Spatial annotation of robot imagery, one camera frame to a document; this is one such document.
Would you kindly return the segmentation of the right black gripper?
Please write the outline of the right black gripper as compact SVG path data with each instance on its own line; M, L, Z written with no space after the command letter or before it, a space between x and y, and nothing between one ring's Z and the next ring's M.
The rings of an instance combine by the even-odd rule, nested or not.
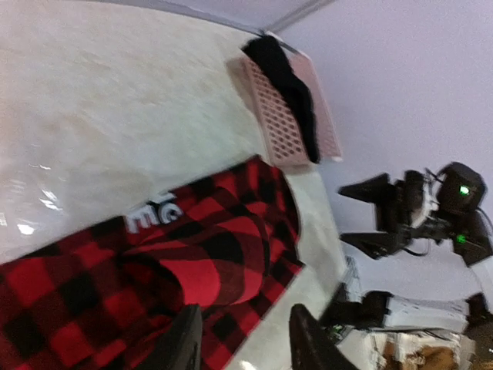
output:
M416 171L407 170L402 180L390 183L382 173L360 183L342 186L343 197L379 205L379 231L386 233L345 233L340 240L378 260L396 254L414 239L428 239L441 244L443 234L434 214L438 203L431 194L432 180Z

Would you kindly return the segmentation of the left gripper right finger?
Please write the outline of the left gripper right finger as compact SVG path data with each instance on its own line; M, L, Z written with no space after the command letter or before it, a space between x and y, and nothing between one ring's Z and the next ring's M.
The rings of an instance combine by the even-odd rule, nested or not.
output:
M357 370L303 304L290 310L289 336L292 369Z

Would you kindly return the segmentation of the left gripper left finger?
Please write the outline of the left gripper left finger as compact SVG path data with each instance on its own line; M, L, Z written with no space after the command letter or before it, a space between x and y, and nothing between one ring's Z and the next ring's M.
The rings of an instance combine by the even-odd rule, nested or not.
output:
M138 370L200 369L203 319L198 304L187 305L175 317Z

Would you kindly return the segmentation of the red black plaid garment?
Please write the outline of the red black plaid garment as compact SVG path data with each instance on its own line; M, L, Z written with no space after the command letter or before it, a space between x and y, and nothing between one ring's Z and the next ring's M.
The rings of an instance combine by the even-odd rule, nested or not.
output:
M187 305L222 369L302 270L281 169L253 156L1 266L3 369L134 369Z

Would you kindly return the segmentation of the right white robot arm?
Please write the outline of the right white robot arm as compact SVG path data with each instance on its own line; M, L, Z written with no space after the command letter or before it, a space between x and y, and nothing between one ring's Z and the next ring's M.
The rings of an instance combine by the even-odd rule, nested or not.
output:
M410 252L415 240L452 243L476 275L481 292L453 301L411 299L369 291L350 299L342 284L321 317L325 328L375 331L445 330L475 333L492 326L492 222L480 205L487 187L470 167L451 162L438 173L408 170L392 182L382 173L341 187L338 193L374 205L376 230L341 234L340 240L379 260Z

